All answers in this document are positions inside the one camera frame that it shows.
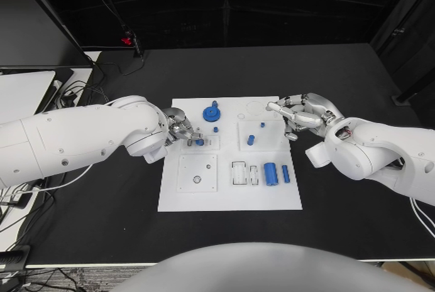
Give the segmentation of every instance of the black background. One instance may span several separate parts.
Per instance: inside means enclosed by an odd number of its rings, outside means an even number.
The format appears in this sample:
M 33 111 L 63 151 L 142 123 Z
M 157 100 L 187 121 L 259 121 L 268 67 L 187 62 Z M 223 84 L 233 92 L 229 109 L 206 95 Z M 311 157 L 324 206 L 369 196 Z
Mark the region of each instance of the black background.
M 48 0 L 82 46 L 124 46 L 102 0 Z M 145 49 L 368 42 L 398 0 L 113 0 Z
M 132 51 L 105 52 L 100 61 L 132 71 L 141 65 L 132 56 Z M 103 66 L 111 99 L 144 95 L 165 108 L 180 97 L 316 92 L 348 117 L 420 125 L 411 107 L 391 102 L 400 90 L 368 44 L 152 50 L 147 56 L 145 68 L 129 76 Z M 103 103 L 98 95 L 95 100 Z M 306 150 L 319 142 L 306 132 L 291 143 L 304 210 L 284 211 L 158 212 L 164 160 L 150 165 L 119 148 L 59 191 L 57 204 L 24 240 L 33 245 L 28 263 L 160 262 L 230 242 L 297 244 L 356 259 L 435 257 L 410 198 L 375 181 L 349 179 L 333 165 L 316 169 Z M 421 207 L 434 218 L 434 207 Z

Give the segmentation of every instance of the small blue part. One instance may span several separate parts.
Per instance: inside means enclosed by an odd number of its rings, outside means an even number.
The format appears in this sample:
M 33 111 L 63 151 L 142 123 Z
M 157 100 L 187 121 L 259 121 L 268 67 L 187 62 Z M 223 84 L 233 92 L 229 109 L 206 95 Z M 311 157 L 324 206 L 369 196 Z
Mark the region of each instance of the small blue part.
M 288 175 L 288 166 L 287 165 L 284 165 L 284 181 L 287 183 L 291 183 L 291 177 Z
M 249 139 L 248 139 L 248 145 L 252 146 L 255 144 L 255 135 L 249 135 Z
M 212 107 L 204 109 L 203 117 L 209 122 L 215 122 L 220 119 L 219 102 L 216 100 L 212 103 Z
M 265 164 L 267 185 L 270 187 L 280 184 L 280 176 L 277 174 L 277 165 L 274 162 Z

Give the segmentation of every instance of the black tabletop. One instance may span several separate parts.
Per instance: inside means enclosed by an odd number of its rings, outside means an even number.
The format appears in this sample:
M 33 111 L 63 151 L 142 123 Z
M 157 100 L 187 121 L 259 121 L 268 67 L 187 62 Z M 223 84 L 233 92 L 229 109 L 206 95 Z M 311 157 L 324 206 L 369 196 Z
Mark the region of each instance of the black tabletop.
M 105 52 L 99 61 L 116 62 L 125 72 L 141 66 L 131 51 Z M 420 125 L 413 109 L 392 103 L 400 90 L 368 44 L 152 50 L 132 75 L 121 75 L 113 65 L 102 68 L 111 99 L 144 95 L 165 108 L 174 98 L 314 92 L 349 117 Z M 93 102 L 103 102 L 99 94 Z M 435 241 L 410 198 L 375 181 L 349 179 L 333 165 L 316 169 L 306 150 L 319 142 L 304 132 L 293 143 L 304 210 L 284 211 L 158 212 L 164 160 L 150 165 L 119 148 L 59 191 L 57 203 L 24 239 L 33 246 L 28 263 L 160 262 L 233 242 L 297 244 L 356 259 L 435 257 Z M 66 181 L 83 171 L 69 173 Z M 434 207 L 421 207 L 435 217 Z

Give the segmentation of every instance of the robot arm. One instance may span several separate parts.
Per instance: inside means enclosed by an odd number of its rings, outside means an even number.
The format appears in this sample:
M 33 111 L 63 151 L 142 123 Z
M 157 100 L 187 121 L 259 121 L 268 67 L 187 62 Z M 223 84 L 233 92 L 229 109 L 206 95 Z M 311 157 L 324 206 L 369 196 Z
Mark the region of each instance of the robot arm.
M 200 139 L 178 108 L 161 109 L 141 96 L 44 112 L 0 125 L 0 188 L 89 166 L 125 146 L 148 163 L 178 139 Z
M 324 137 L 324 142 L 307 150 L 316 168 L 333 163 L 352 179 L 376 180 L 398 193 L 435 205 L 433 130 L 345 118 L 335 104 L 317 94 L 271 102 L 268 110 L 288 118 L 285 136 L 290 140 L 298 139 L 293 130 L 310 129 Z

